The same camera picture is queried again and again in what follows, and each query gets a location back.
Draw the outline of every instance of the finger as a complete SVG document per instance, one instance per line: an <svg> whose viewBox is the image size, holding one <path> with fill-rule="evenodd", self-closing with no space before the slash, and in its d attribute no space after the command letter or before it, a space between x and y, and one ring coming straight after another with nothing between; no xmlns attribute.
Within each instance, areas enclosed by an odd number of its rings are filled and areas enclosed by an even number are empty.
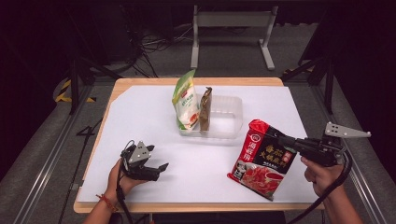
<svg viewBox="0 0 396 224"><path fill-rule="evenodd" d="M303 164L305 164L306 167L309 170L311 170L311 172L313 172L315 175L323 175L323 172L324 172L323 166L321 166L313 161L310 161L309 159L307 159L305 157L301 157L301 162Z"/></svg>
<svg viewBox="0 0 396 224"><path fill-rule="evenodd" d="M305 179L308 181L308 182L316 182L316 176L315 176L315 174L313 174L310 170L309 170L309 168L307 168L306 170L305 170L305 172L304 172L304 176L305 176Z"/></svg>

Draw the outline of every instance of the bracelet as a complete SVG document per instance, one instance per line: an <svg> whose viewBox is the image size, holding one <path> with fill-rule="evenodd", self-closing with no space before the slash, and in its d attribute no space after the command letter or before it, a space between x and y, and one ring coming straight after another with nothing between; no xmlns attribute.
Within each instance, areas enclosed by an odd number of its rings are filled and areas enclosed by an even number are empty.
<svg viewBox="0 0 396 224"><path fill-rule="evenodd" d="M105 196L105 194L102 194L102 196L99 196L96 194L96 197L99 198L99 202L102 200L105 201L105 203L107 204L107 207L109 209L111 209L111 212L115 213L115 212L119 211L118 208L116 208L113 204L111 204L110 200Z"/></svg>

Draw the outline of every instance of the person's arm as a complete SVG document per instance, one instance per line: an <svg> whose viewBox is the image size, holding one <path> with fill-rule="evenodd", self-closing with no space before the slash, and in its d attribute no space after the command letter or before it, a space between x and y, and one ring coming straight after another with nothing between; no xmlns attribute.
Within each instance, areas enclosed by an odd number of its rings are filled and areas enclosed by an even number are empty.
<svg viewBox="0 0 396 224"><path fill-rule="evenodd" d="M108 202L113 206L117 207L118 199L117 199L117 177L120 168L120 160L114 165L111 169L110 174L108 176L107 189L104 192L105 197L108 199ZM146 183L146 180L134 180L129 177L124 177L120 181L120 185L122 187L122 191L124 195L127 195L131 189L139 184ZM96 206L92 209L90 214L84 220L84 224L95 223L95 224L107 224L111 218L111 214L113 211L107 205L105 200L100 200Z"/></svg>
<svg viewBox="0 0 396 224"><path fill-rule="evenodd" d="M342 165L322 167L304 157L301 158L306 165L305 178L313 183L315 193L320 196L323 191L341 174ZM324 200L326 213L333 224L361 224L361 218L347 197L344 185L337 187Z"/></svg>

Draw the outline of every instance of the brown snack package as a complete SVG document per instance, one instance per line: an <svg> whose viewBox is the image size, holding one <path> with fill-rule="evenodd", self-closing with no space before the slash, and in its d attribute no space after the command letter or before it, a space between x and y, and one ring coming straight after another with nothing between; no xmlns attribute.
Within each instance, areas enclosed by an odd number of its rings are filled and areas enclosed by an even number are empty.
<svg viewBox="0 0 396 224"><path fill-rule="evenodd" d="M199 124L201 131L208 131L210 125L210 106L212 104L212 88L206 87L204 95L201 98L201 112L199 115Z"/></svg>

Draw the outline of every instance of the tripod leg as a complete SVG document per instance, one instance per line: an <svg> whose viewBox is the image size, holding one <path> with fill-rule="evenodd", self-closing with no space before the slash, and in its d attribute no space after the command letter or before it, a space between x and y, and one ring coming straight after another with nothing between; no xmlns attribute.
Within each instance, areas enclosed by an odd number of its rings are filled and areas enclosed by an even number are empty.
<svg viewBox="0 0 396 224"><path fill-rule="evenodd" d="M323 60L323 58L317 58L315 60L312 60L308 63L305 63L303 65L301 65L300 67L294 69L293 71L283 75L280 79L282 79L282 81L287 81L292 77L295 77L297 75L299 75L300 73L302 73L303 71L305 71L306 69L311 68L312 66L316 65L317 63L321 62Z"/></svg>
<svg viewBox="0 0 396 224"><path fill-rule="evenodd" d="M326 89L324 92L324 104L330 114L332 114L332 84L334 80L333 69L334 67L332 62L329 62L329 68L326 76Z"/></svg>
<svg viewBox="0 0 396 224"><path fill-rule="evenodd" d="M76 60L70 62L70 79L72 87L72 108L70 109L70 115L74 114L78 107L78 75L77 75Z"/></svg>
<svg viewBox="0 0 396 224"><path fill-rule="evenodd" d="M89 60L89 59L87 59L87 58L84 58L84 57L79 57L79 58L81 59L81 61L82 61L83 63L85 63L85 64L87 64L87 65L89 65L89 66L92 66L92 67L96 68L97 70L101 71L102 73L104 73L104 74L107 75L107 76L113 77L114 79L122 78L122 77L119 76L118 74L116 74L116 73L114 73L114 72L108 70L107 68L105 68L105 67L103 67L103 66L101 66L101 65L99 65L99 64L97 64L97 63L94 63L93 61L91 61L91 60Z"/></svg>

